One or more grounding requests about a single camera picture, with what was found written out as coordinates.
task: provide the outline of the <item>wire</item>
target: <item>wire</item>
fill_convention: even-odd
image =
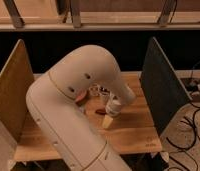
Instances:
[[[195,69],[199,64],[200,64],[200,60],[199,60],[197,63],[195,63],[195,64],[193,65],[193,67],[192,67],[192,69],[191,69],[190,80],[193,79],[193,72],[194,72],[194,69]]]
[[[171,144],[173,147],[177,148],[178,150],[182,150],[182,151],[187,151],[190,150],[191,148],[194,147],[194,145],[196,144],[196,140],[197,140],[197,131],[196,131],[196,127],[192,124],[192,121],[190,121],[187,117],[184,117],[184,119],[188,122],[184,122],[184,121],[180,121],[182,123],[186,123],[187,125],[189,125],[192,130],[193,130],[193,135],[194,135],[194,139],[192,141],[192,143],[187,146],[187,147],[181,147],[179,145],[176,145],[175,143],[173,143],[168,137],[166,138],[168,143]]]
[[[194,112],[193,117],[192,117],[192,121],[193,121],[193,125],[196,127],[197,138],[199,139],[199,142],[200,142],[200,135],[198,134],[198,129],[197,129],[197,126],[196,126],[196,121],[195,121],[196,115],[197,115],[197,113],[198,113],[199,111],[200,111],[200,108],[197,109],[197,110]]]
[[[200,109],[200,106],[195,105],[193,102],[190,102],[190,104],[191,104],[193,107],[195,107],[195,108],[197,108],[197,109]]]
[[[177,163],[179,166],[183,167],[186,171],[191,171],[184,164],[182,164],[180,161],[176,160],[174,157],[170,156],[170,159],[173,160],[175,163]]]
[[[173,20],[173,17],[175,15],[175,12],[176,12],[176,8],[178,6],[178,0],[175,0],[175,6],[174,6],[174,10],[173,10],[173,13],[172,13],[172,16],[171,16],[171,19],[170,19],[170,23],[172,22]]]
[[[168,168],[168,170],[167,171],[169,171],[169,170],[175,170],[175,169],[178,169],[179,171],[183,171],[181,168],[179,168],[179,167],[169,167]]]
[[[196,171],[198,171],[199,165],[198,165],[197,161],[187,151],[184,151],[184,153],[194,161],[194,163],[196,164]]]

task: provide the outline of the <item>wooden table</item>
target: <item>wooden table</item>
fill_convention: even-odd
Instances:
[[[90,98],[85,104],[85,114],[88,120],[120,154],[161,151],[161,142],[138,76],[134,73],[123,73],[123,77],[137,96],[134,102],[122,110],[121,115],[115,118],[108,130],[104,130],[101,127],[103,116],[95,114],[96,109],[103,107],[100,99],[98,97]],[[22,162],[60,158],[31,116],[28,115],[14,160]]]

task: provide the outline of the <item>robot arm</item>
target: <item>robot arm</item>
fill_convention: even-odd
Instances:
[[[112,54],[88,45],[69,53],[30,86],[26,95],[28,109],[71,170],[129,171],[74,103],[93,83],[117,97],[106,106],[111,116],[134,99]]]

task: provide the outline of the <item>small object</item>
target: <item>small object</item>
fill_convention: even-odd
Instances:
[[[100,95],[100,100],[103,103],[103,105],[106,105],[110,97],[110,92],[107,89],[100,86],[99,95]]]
[[[93,97],[99,96],[98,85],[93,84],[92,86],[90,86],[89,87],[89,93]]]
[[[75,100],[76,103],[81,102],[87,95],[87,91],[83,91]]]
[[[111,125],[111,123],[113,122],[113,118],[109,115],[105,115],[103,122],[102,122],[102,127],[103,129],[108,129]]]
[[[106,115],[106,111],[105,111],[105,108],[101,108],[101,109],[97,109],[95,111],[96,114],[99,114],[99,115]]]

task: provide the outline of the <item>gray panel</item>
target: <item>gray panel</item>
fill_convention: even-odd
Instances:
[[[141,86],[159,134],[175,113],[192,100],[156,38],[149,41]]]

